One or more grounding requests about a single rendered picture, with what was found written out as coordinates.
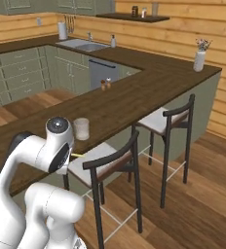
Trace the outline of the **steel sink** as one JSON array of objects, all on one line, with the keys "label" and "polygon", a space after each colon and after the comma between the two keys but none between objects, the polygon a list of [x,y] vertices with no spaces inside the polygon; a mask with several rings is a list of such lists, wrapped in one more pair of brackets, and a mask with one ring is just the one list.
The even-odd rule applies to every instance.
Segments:
[{"label": "steel sink", "polygon": [[71,39],[62,42],[56,43],[58,46],[66,47],[69,49],[74,49],[83,52],[95,52],[99,50],[103,50],[108,48],[108,45],[96,43],[96,42],[89,42],[83,39]]}]

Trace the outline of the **green lower cupboards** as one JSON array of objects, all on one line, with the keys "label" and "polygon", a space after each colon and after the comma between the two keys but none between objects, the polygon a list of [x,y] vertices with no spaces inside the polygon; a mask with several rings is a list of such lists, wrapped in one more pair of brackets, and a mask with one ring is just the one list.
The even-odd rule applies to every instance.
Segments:
[{"label": "green lower cupboards", "polygon": [[48,89],[88,92],[88,57],[53,46],[0,53],[0,106]]}]

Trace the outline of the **green upper cupboards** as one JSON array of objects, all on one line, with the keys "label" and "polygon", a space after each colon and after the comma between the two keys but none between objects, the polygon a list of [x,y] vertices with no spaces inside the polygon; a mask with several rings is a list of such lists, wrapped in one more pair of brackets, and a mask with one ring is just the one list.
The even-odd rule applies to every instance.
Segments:
[{"label": "green upper cupboards", "polygon": [[63,13],[96,16],[115,12],[115,0],[0,0],[0,15]]}]

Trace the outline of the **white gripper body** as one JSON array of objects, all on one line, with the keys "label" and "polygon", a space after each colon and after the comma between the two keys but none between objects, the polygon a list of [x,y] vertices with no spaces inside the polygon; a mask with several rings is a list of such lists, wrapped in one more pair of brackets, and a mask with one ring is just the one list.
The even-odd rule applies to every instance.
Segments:
[{"label": "white gripper body", "polygon": [[68,163],[64,164],[56,173],[59,175],[66,175],[68,171]]}]

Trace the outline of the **white paper towel roll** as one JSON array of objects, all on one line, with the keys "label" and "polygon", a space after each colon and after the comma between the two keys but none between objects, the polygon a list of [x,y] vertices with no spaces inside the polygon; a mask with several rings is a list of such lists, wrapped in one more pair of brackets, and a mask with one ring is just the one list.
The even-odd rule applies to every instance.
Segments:
[{"label": "white paper towel roll", "polygon": [[57,24],[57,30],[58,30],[58,38],[60,40],[66,40],[67,39],[66,23],[63,21],[60,21]]}]

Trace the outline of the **green cupboards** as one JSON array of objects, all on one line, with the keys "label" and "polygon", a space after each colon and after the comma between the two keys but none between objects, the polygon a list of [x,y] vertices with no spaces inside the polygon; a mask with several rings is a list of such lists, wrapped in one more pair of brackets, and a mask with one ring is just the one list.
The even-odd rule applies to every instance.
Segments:
[{"label": "green cupboards", "polygon": [[0,106],[48,89],[88,92],[88,57],[53,46],[0,53]]},{"label": "green cupboards", "polygon": [[96,16],[115,12],[115,0],[0,0],[0,15],[63,13]]}]

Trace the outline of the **white vase with flowers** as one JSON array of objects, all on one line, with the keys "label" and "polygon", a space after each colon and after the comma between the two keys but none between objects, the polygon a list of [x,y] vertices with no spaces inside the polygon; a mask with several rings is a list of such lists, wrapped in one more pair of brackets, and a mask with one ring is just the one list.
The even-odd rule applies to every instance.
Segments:
[{"label": "white vase with flowers", "polygon": [[204,68],[206,52],[211,44],[211,41],[206,39],[197,39],[196,43],[197,43],[197,51],[195,54],[193,69],[196,72],[201,72]]}]

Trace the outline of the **glass cup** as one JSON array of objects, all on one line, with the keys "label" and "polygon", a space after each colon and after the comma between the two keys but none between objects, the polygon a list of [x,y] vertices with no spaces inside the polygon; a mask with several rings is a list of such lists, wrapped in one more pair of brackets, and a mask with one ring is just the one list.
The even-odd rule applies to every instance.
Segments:
[{"label": "glass cup", "polygon": [[74,121],[76,138],[78,140],[87,140],[90,137],[89,120],[87,118],[78,118]]}]

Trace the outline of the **black stool with white seat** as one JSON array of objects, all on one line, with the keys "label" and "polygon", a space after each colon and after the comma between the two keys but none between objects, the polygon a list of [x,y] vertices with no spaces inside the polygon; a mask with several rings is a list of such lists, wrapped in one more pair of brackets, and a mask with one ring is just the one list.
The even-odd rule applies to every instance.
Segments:
[{"label": "black stool with white seat", "polygon": [[[163,166],[162,187],[161,187],[161,201],[160,207],[164,208],[166,203],[166,188],[168,180],[181,168],[183,171],[183,183],[187,183],[188,170],[189,170],[189,155],[191,145],[191,134],[193,125],[195,94],[192,93],[188,102],[182,107],[168,110],[164,107],[152,112],[146,117],[139,120],[135,126],[142,126],[150,131],[149,145],[141,151],[141,154],[148,158],[148,164],[151,165],[152,161],[160,163]],[[172,174],[168,175],[169,156],[170,156],[170,134],[173,128],[186,128],[186,148],[184,162],[177,168],[172,168]],[[164,158],[162,161],[155,159],[153,154],[154,148],[154,135],[160,135],[164,141]]]},{"label": "black stool with white seat", "polygon": [[138,168],[137,138],[139,131],[132,133],[130,140],[120,150],[115,150],[106,142],[86,152],[81,158],[68,164],[68,171],[86,185],[93,193],[94,214],[98,248],[104,249],[101,207],[104,203],[103,181],[114,172],[134,174],[135,205],[138,232],[142,233],[141,195]]}]

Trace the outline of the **hanging kitchen tools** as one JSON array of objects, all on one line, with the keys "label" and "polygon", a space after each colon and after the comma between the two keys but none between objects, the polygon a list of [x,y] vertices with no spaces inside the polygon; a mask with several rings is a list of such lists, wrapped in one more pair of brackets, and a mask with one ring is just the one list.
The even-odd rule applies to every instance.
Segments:
[{"label": "hanging kitchen tools", "polygon": [[64,16],[64,21],[66,24],[66,28],[67,28],[67,33],[73,33],[74,29],[75,29],[75,15],[65,15]]}]

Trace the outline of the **dark wooden wall shelf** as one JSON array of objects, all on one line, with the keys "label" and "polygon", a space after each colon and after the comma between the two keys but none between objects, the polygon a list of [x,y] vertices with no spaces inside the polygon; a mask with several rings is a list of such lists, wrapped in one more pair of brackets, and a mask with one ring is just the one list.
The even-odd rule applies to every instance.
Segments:
[{"label": "dark wooden wall shelf", "polygon": [[129,20],[129,21],[140,21],[140,22],[159,22],[169,20],[169,17],[164,16],[147,16],[143,18],[142,16],[133,17],[132,14],[128,13],[108,13],[108,14],[100,14],[96,15],[97,18],[111,18],[111,19],[121,19],[121,20]]}]

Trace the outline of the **steel dishwasher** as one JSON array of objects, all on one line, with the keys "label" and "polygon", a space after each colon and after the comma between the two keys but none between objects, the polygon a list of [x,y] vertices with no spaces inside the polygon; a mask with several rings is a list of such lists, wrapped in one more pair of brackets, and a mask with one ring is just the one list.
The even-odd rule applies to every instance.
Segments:
[{"label": "steel dishwasher", "polygon": [[101,81],[107,78],[111,79],[111,82],[119,80],[119,67],[117,63],[107,60],[90,57],[89,69],[91,77],[91,90],[101,87]]}]

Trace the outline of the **green counter cabinet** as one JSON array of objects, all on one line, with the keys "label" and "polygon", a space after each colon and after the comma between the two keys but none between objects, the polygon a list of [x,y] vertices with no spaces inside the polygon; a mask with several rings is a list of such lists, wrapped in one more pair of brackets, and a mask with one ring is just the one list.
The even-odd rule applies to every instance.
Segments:
[{"label": "green counter cabinet", "polygon": [[[192,122],[192,134],[191,134],[191,142],[194,143],[198,138],[200,138],[207,129],[207,123],[209,120],[213,99],[215,96],[215,92],[217,89],[218,81],[220,78],[220,72],[217,72],[213,76],[207,78],[206,80],[202,81],[200,84],[195,86],[194,88],[190,89],[189,91],[186,91],[185,93],[178,96],[175,100],[168,103],[165,107],[170,109],[180,107],[181,105],[184,105],[187,100],[189,99],[189,96],[191,93],[195,94],[195,104],[194,104],[194,112],[193,112],[193,122]],[[140,133],[138,136],[138,152],[140,153],[142,150],[144,150],[147,146],[149,146],[149,131],[148,129],[141,127]],[[118,134],[112,136],[105,142],[111,146],[112,148],[119,150],[123,145],[124,142],[127,142],[129,140],[131,135],[131,127],[128,127]],[[170,133],[170,140],[169,140],[169,163],[171,163],[174,160],[177,160],[180,156],[183,156],[185,154],[186,150],[186,135],[187,130],[186,128],[173,128]],[[157,156],[156,159],[160,160],[161,163],[163,162],[163,156],[164,156],[164,150],[165,145],[163,142],[163,139],[160,135],[155,134],[154,135],[154,147],[153,147],[153,153]],[[69,183],[70,186],[72,185],[71,179],[75,181],[75,185],[73,186],[76,193],[82,193],[82,189],[85,190],[86,187],[83,187],[85,185],[78,182],[78,180],[75,180],[75,176],[71,176]],[[43,183],[50,183],[54,184],[58,187],[63,187],[63,183],[61,180],[61,176],[58,176],[56,174],[53,174],[51,176],[46,176],[39,178],[39,180]],[[26,188],[19,188],[19,183],[17,185],[18,190],[13,193],[12,196],[14,197],[14,200],[17,201],[17,204],[23,208],[23,194],[25,193],[26,189],[29,187],[26,186]]]}]

